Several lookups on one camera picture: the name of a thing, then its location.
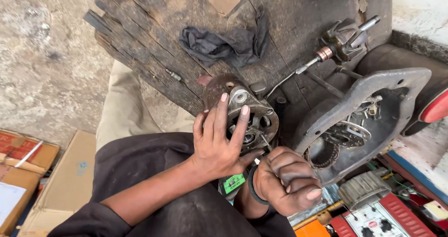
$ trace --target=green label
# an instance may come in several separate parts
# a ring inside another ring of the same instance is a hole
[[[224,182],[225,193],[229,194],[235,188],[244,183],[244,181],[246,181],[246,179],[244,179],[243,174],[233,175]]]

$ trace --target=dirty floor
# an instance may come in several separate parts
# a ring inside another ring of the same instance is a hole
[[[94,0],[0,0],[0,128],[61,145],[95,133],[113,59],[82,17]],[[162,130],[177,106],[142,82]]]

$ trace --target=wooden workbench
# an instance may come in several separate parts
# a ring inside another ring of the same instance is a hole
[[[264,81],[269,89],[314,56],[314,51],[320,48],[318,37],[337,20],[350,17],[362,23],[379,15],[381,22],[368,30],[368,49],[386,43],[392,33],[392,0],[366,1],[367,10],[361,12],[359,0],[241,0],[232,13],[223,17],[208,0],[96,0],[105,14],[102,17],[91,14],[89,22],[97,30],[99,44],[109,54],[196,115],[203,110],[203,87],[195,83],[200,74],[215,76],[231,72],[248,84]],[[219,62],[206,68],[178,44],[179,32],[188,25],[218,33],[235,27],[254,28],[255,9],[261,5],[269,16],[270,42],[263,60],[257,64],[236,69]],[[347,63],[346,68],[353,70],[360,59],[361,56]],[[182,81],[171,78],[165,68],[180,74]],[[329,59],[309,71],[345,91],[351,79],[335,74],[335,68]],[[305,75],[295,75],[268,101],[277,96],[288,100],[283,119],[288,126],[282,127],[294,131],[300,118],[329,97],[329,93]]]

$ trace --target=forearm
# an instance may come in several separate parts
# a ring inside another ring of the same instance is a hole
[[[250,194],[249,185],[245,182],[233,200],[233,207],[247,219],[257,219],[266,214],[269,205],[258,203]]]
[[[164,205],[210,181],[190,158],[101,203],[115,211],[130,226],[135,226]]]

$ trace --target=white paper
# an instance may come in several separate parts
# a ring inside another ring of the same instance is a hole
[[[22,198],[26,189],[0,182],[0,226]]]

